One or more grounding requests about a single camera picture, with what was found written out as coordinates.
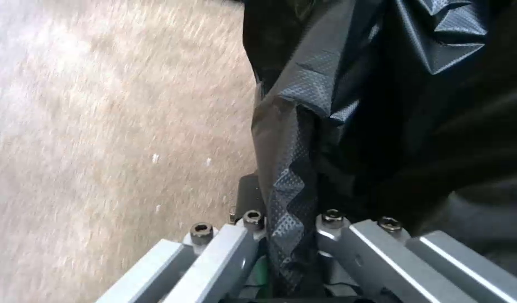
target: black plastic bag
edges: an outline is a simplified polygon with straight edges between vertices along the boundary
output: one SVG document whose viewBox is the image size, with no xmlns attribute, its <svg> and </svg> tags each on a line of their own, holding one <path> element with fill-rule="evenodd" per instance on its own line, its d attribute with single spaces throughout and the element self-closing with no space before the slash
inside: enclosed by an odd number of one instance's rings
<svg viewBox="0 0 517 303">
<path fill-rule="evenodd" d="M 517 2 L 248 0 L 243 38 L 276 295 L 322 295 L 329 208 L 517 276 Z"/>
</svg>

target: screw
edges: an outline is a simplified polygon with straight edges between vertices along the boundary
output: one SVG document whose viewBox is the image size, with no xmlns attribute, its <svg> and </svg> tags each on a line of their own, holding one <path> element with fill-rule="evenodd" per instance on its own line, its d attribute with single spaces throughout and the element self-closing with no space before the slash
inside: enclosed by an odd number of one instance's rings
<svg viewBox="0 0 517 303">
<path fill-rule="evenodd" d="M 214 228 L 210 223 L 200 222 L 191 226 L 189 234 L 191 234 L 191 242 L 196 245 L 205 245 L 214 238 Z"/>
<path fill-rule="evenodd" d="M 330 229 L 338 229 L 343 225 L 345 216 L 337 209 L 329 209 L 322 214 L 322 224 Z"/>
<path fill-rule="evenodd" d="M 402 229 L 402 224 L 391 217 L 382 217 L 378 220 L 378 225 L 386 232 L 397 232 Z"/>
<path fill-rule="evenodd" d="M 230 224 L 234 224 L 236 222 L 236 207 L 235 206 L 230 207 L 229 215 L 230 215 Z"/>
<path fill-rule="evenodd" d="M 264 228 L 264 216 L 258 210 L 250 210 L 243 214 L 243 226 L 251 231 Z"/>
</svg>

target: metal bar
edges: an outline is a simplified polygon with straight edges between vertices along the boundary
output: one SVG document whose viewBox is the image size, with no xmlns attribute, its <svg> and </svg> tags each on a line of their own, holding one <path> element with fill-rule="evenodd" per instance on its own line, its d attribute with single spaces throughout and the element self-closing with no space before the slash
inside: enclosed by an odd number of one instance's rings
<svg viewBox="0 0 517 303">
<path fill-rule="evenodd" d="M 406 247 L 478 302 L 517 303 L 517 278 L 441 231 Z"/>
<path fill-rule="evenodd" d="M 387 289 L 404 303 L 475 302 L 371 220 L 342 228 L 340 238 L 326 233 L 318 232 L 318 248 L 331 253 L 365 295 L 379 298 Z"/>
<path fill-rule="evenodd" d="M 226 224 L 163 303 L 218 303 L 245 282 L 257 247 L 246 228 Z"/>
<path fill-rule="evenodd" d="M 160 240 L 96 302 L 158 302 L 194 260 L 190 246 Z"/>
</svg>

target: beige carpet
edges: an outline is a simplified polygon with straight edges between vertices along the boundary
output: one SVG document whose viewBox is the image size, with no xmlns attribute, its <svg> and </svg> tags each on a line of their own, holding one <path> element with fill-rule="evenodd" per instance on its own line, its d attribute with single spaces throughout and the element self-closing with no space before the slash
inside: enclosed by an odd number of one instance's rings
<svg viewBox="0 0 517 303">
<path fill-rule="evenodd" d="M 255 169 L 243 8 L 0 0 L 0 303 L 95 301 Z"/>
</svg>

